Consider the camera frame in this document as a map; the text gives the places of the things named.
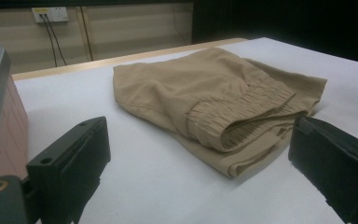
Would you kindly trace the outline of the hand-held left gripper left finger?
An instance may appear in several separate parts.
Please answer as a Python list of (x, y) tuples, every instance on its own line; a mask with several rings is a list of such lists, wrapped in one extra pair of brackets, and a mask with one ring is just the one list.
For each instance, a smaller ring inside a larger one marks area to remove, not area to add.
[(26, 165), (40, 192), (43, 224), (77, 224), (111, 160), (106, 118), (88, 119)]

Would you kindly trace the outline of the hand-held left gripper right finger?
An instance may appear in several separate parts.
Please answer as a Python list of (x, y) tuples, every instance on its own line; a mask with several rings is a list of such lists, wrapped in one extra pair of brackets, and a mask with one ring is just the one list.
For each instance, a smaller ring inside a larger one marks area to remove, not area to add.
[(300, 117), (288, 159), (344, 222), (358, 224), (358, 138), (325, 121)]

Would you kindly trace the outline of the pink storage box grey rim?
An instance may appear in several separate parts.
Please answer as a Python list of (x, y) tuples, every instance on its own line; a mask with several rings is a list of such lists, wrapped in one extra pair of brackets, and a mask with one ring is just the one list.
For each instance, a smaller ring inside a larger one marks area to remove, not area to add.
[(28, 117), (11, 75), (11, 62), (0, 47), (0, 175), (27, 175)]

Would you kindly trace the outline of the tan pants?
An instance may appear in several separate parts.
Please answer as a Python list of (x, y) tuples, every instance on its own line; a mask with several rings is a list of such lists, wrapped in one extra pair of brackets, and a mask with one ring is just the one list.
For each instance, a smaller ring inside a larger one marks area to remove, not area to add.
[(220, 48), (114, 69), (116, 102), (171, 134), (215, 170), (238, 177), (288, 145), (326, 81), (289, 73)]

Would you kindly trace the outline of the white table mat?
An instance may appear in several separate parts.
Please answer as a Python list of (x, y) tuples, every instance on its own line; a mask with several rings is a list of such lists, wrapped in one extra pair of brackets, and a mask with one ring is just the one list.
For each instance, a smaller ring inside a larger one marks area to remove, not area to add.
[[(358, 62), (269, 38), (222, 40), (219, 47), (288, 72), (323, 77), (316, 116), (358, 137)], [(324, 197), (278, 151), (252, 172), (229, 178), (160, 128), (121, 109), (114, 67), (185, 56), (180, 47), (17, 74), (37, 155), (79, 122), (107, 119), (112, 160), (81, 224), (341, 224)]]

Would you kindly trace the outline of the black curtain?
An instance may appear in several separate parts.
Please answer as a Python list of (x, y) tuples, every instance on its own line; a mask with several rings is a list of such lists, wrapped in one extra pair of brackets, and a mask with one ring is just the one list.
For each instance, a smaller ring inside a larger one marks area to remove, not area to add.
[(358, 62), (358, 0), (194, 0), (194, 43), (269, 37)]

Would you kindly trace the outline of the white wall socket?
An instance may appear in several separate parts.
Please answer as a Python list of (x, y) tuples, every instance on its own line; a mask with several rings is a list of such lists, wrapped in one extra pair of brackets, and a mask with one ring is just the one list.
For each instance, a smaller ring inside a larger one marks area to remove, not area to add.
[(66, 7), (33, 7), (32, 13), (37, 23), (69, 21)]

